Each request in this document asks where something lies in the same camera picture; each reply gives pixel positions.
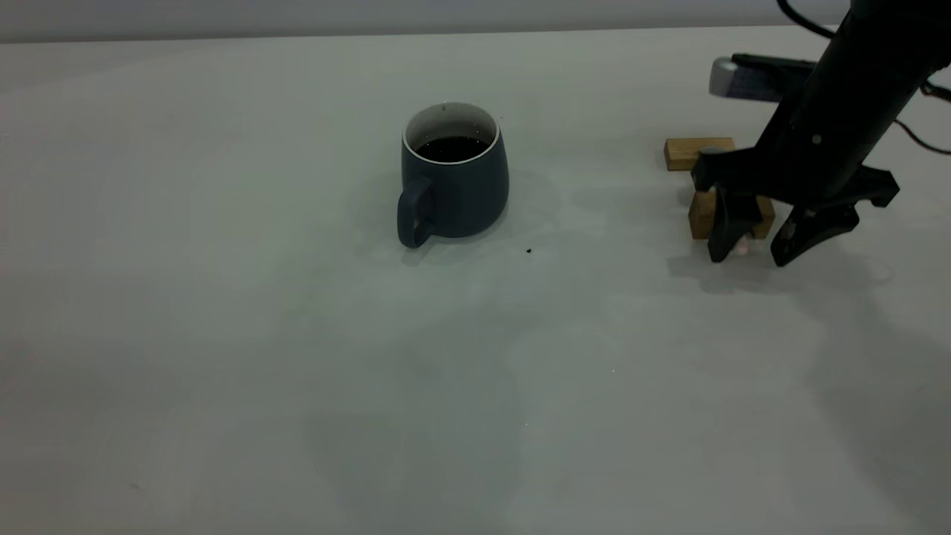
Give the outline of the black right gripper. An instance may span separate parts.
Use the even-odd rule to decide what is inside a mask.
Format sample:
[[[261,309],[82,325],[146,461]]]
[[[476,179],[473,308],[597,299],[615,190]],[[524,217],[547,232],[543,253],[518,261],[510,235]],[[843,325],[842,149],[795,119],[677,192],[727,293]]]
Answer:
[[[800,82],[778,89],[763,82],[711,82],[710,92],[778,103],[755,146],[700,155],[694,163],[694,189],[717,189],[709,234],[713,263],[722,263],[763,222],[755,195],[798,206],[770,245],[774,263],[784,267],[858,227],[855,207],[836,204],[869,200],[885,207],[899,192],[891,172],[865,165],[900,113],[899,85]]]

